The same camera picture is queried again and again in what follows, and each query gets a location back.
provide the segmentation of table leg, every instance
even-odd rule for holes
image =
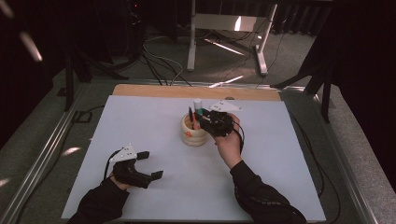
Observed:
[[[190,37],[190,49],[189,59],[187,60],[187,71],[194,70],[195,64],[195,0],[191,0],[191,37]]]
[[[267,64],[265,63],[263,50],[264,50],[265,42],[267,41],[268,35],[271,31],[271,26],[274,21],[276,7],[277,7],[277,4],[271,5],[271,10],[268,14],[268,22],[265,27],[265,30],[262,33],[262,41],[260,42],[260,45],[256,46],[257,60],[259,63],[260,74],[262,76],[268,75],[268,69],[267,69]]]

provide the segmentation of black cable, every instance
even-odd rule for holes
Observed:
[[[283,33],[282,37],[280,37],[279,43],[277,44],[277,49],[276,49],[275,58],[274,58],[274,60],[272,61],[272,63],[268,66],[268,70],[267,70],[268,72],[270,71],[272,65],[274,64],[274,62],[275,62],[276,59],[277,59],[277,54],[279,53],[279,47],[280,47],[280,44],[282,43],[282,40],[283,40],[283,37],[285,36],[285,34],[286,34],[286,33]]]
[[[234,122],[234,124],[238,125],[239,129],[242,132],[242,135],[240,132],[238,132],[234,127],[233,127],[233,131],[236,132],[236,134],[238,134],[239,137],[239,141],[240,141],[240,153],[242,154],[242,150],[244,149],[244,144],[245,144],[245,133],[244,130],[242,129],[241,125],[238,124],[237,122]]]
[[[127,69],[130,69],[131,67],[135,66],[139,62],[139,58],[136,59],[136,61],[128,66],[122,67],[122,68],[117,68],[115,69],[117,72],[121,73]]]
[[[32,199],[32,196],[33,196],[33,195],[35,194],[35,192],[41,187],[41,185],[44,183],[44,181],[47,179],[47,177],[51,174],[53,168],[56,166],[57,162],[58,162],[59,159],[61,158],[62,152],[64,151],[64,145],[65,145],[66,139],[67,139],[68,135],[70,134],[70,131],[72,130],[73,126],[75,125],[76,120],[79,120],[79,119],[81,119],[83,116],[85,116],[86,114],[91,113],[93,110],[98,109],[98,108],[102,108],[102,107],[105,107],[105,106],[104,106],[104,105],[99,105],[99,106],[96,106],[96,107],[94,107],[94,108],[92,108],[92,109],[89,109],[89,110],[87,110],[87,111],[84,111],[84,113],[80,114],[76,119],[73,118],[73,119],[70,121],[70,122],[71,122],[71,125],[70,125],[69,129],[67,130],[67,132],[66,132],[66,134],[65,134],[65,136],[64,136],[64,140],[63,140],[63,142],[62,142],[62,144],[61,144],[61,147],[60,147],[60,149],[59,149],[59,152],[58,152],[58,155],[57,155],[57,157],[56,157],[56,160],[53,162],[52,166],[49,168],[49,170],[47,171],[47,173],[46,173],[43,177],[41,177],[41,179],[39,180],[39,182],[35,185],[35,188],[32,190],[32,192],[29,194],[29,196],[28,196],[28,198],[26,199],[26,201],[23,203],[23,206],[21,207],[21,211],[19,212],[18,218],[17,218],[17,220],[16,220],[15,223],[17,223],[17,224],[20,223],[21,217],[22,217],[22,215],[23,215],[23,211],[24,211],[24,209],[26,208],[26,204],[28,204],[28,203],[30,202],[30,200]]]
[[[156,63],[156,64],[158,64],[158,65],[160,65],[160,66],[162,66],[162,67],[164,67],[164,68],[166,68],[166,69],[172,71],[172,72],[175,74],[174,78],[172,79],[172,81],[171,81],[171,83],[170,83],[170,86],[173,85],[173,83],[175,82],[175,80],[176,80],[177,77],[180,77],[181,79],[183,79],[184,82],[186,82],[189,86],[192,87],[192,85],[190,84],[190,82],[187,81],[183,76],[178,75],[178,74],[177,74],[177,71],[175,70],[175,68],[174,68],[169,62],[167,62],[165,59],[158,58],[158,59],[161,60],[162,62],[166,63],[167,66],[164,65],[164,64],[158,63],[158,62],[156,62],[156,61],[154,61],[154,60],[152,60],[152,59],[150,59],[150,58],[147,58],[147,59],[150,60],[152,63]]]
[[[237,67],[235,67],[235,69],[231,70],[222,80],[221,82],[224,81],[224,79],[230,75],[233,71],[235,71],[236,69],[240,68],[241,66],[245,65],[245,63],[248,61],[248,59],[250,58],[251,55],[251,43],[253,43],[254,38],[256,37],[256,34],[259,32],[260,28],[262,27],[262,25],[264,24],[264,21],[262,22],[262,24],[260,24],[260,26],[257,28],[256,32],[254,33],[253,38],[251,38],[250,43],[248,44],[248,56],[246,57],[246,59],[244,60],[244,62],[240,65],[238,65]]]
[[[215,30],[213,32],[216,33],[217,35],[220,35],[220,36],[224,37],[224,38],[230,39],[231,41],[224,41],[223,42],[223,43],[227,43],[227,44],[234,43],[234,42],[237,42],[237,41],[240,41],[240,40],[245,40],[245,39],[247,39],[248,37],[251,36],[251,32],[246,32],[244,35],[242,35],[239,38],[229,37],[229,36],[226,36],[226,35],[223,35],[223,34],[217,32]]]
[[[111,154],[111,156],[108,158],[107,163],[106,163],[106,168],[105,168],[105,174],[103,175],[103,180],[105,180],[107,178],[107,169],[108,169],[108,165],[110,164],[111,158],[113,158],[113,156],[115,156],[117,153],[119,153],[119,151],[120,150],[113,152],[113,154]]]
[[[161,82],[161,80],[160,80],[160,78],[158,77],[158,75],[157,75],[157,74],[155,73],[155,71],[152,69],[152,66],[151,66],[151,64],[149,63],[149,60],[148,60],[148,58],[146,57],[146,55],[145,55],[145,54],[142,54],[142,56],[143,56],[144,59],[146,59],[148,68],[150,69],[152,75],[154,75],[154,76],[157,78],[157,80],[158,80],[158,82],[160,83],[160,85],[163,85],[163,83]]]
[[[300,130],[300,132],[303,135],[303,138],[304,138],[304,141],[305,141],[305,143],[306,143],[306,145],[308,147],[308,150],[311,153],[312,158],[314,159],[315,165],[318,167],[318,171],[319,171],[319,174],[320,174],[320,180],[321,180],[321,189],[320,189],[320,191],[318,193],[318,196],[320,197],[321,194],[324,191],[324,188],[325,188],[323,173],[320,171],[320,164],[318,162],[317,156],[315,155],[315,152],[314,152],[313,147],[311,145],[311,141],[309,141],[308,135],[306,134],[305,130],[303,129],[303,126],[300,124],[300,122],[297,120],[297,118],[293,115],[293,113],[291,113],[289,111],[289,114],[290,114],[291,118],[296,122],[297,126],[299,127],[299,130]]]
[[[149,61],[149,59],[148,59],[148,66],[152,68],[152,71],[154,71],[155,74],[157,74],[157,77],[160,77],[160,78],[163,79],[163,81],[165,82],[165,85],[167,86],[167,85],[168,85],[168,80],[166,79],[165,76],[161,75],[161,74],[158,72],[157,68],[155,68],[154,65],[151,64],[151,62]]]
[[[294,115],[293,115],[290,111],[289,111],[289,113],[290,113],[290,116],[296,121],[296,123],[297,123],[297,125],[298,125],[300,131],[302,132],[303,137],[304,137],[304,140],[305,140],[305,143],[307,144],[308,149],[309,149],[309,151],[311,152],[312,157],[314,158],[315,164],[317,165],[317,167],[318,167],[318,169],[319,169],[319,173],[320,173],[320,176],[321,176],[321,179],[322,179],[322,190],[319,192],[318,196],[320,197],[321,193],[322,193],[323,190],[324,190],[324,178],[323,178],[322,173],[323,173],[323,174],[326,176],[326,178],[329,180],[330,184],[332,185],[332,189],[334,190],[334,193],[335,193],[335,196],[336,196],[336,199],[337,199],[337,203],[338,203],[338,211],[337,211],[337,215],[336,215],[336,217],[334,218],[334,220],[330,222],[331,224],[333,224],[333,223],[335,223],[335,222],[338,220],[338,218],[339,218],[340,215],[341,215],[341,201],[340,201],[340,196],[339,196],[339,194],[338,194],[337,189],[335,188],[334,183],[332,182],[332,180],[329,178],[329,176],[327,175],[327,173],[325,172],[325,170],[323,169],[323,167],[322,167],[322,166],[320,165],[320,163],[318,162],[318,160],[317,160],[317,158],[316,158],[316,156],[315,156],[314,150],[313,150],[313,148],[312,148],[311,142],[309,141],[308,135],[306,134],[305,130],[303,129],[303,127],[301,126],[301,124],[298,122],[297,118],[295,118]]]
[[[213,35],[215,37],[215,40],[213,42],[209,42],[209,41],[205,40],[206,37],[209,37],[211,35]],[[220,42],[219,36],[216,35],[216,34],[213,34],[213,31],[210,31],[207,35],[204,35],[202,37],[198,37],[197,39],[203,39],[204,42],[201,43],[201,44],[195,43],[196,46],[212,45],[213,43],[219,43]]]
[[[119,69],[125,69],[125,68],[130,68],[134,66],[138,62],[139,57],[136,56],[133,59],[129,59],[128,61],[124,63],[118,63],[118,64],[108,64],[108,63],[102,63],[100,62],[103,66],[112,69],[112,70],[119,70]]]

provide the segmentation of black sleeve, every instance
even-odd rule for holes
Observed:
[[[128,191],[119,189],[107,178],[81,199],[77,212],[67,224],[99,224],[121,217],[128,196]]]
[[[256,223],[303,224],[304,216],[273,187],[262,183],[244,161],[230,171],[235,185],[235,198]]]

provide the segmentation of white table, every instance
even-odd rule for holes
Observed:
[[[180,139],[179,123],[192,100],[109,96],[62,218],[73,216],[84,194],[99,185],[111,153],[131,143],[137,152],[150,152],[147,160],[136,163],[136,169],[145,174],[163,170],[163,178],[148,189],[131,189],[122,220],[251,220],[233,196],[231,175],[214,141],[188,147]],[[204,99],[204,108],[217,101]],[[325,220],[284,103],[236,100],[233,104],[243,107],[235,114],[245,131],[243,158],[249,167],[308,221]]]

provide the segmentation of wrist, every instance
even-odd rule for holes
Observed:
[[[117,185],[117,187],[118,187],[119,189],[126,190],[126,189],[132,187],[131,185],[121,183],[121,182],[118,181],[118,180],[116,179],[116,177],[114,177],[114,176],[111,176],[110,179],[111,179],[111,181],[113,181],[113,183],[114,183],[115,185]]]
[[[240,161],[242,160],[242,157],[234,157],[234,158],[230,158],[229,160],[227,160],[225,163],[226,165],[231,169],[233,169],[233,167],[235,167],[236,164],[238,164]]]

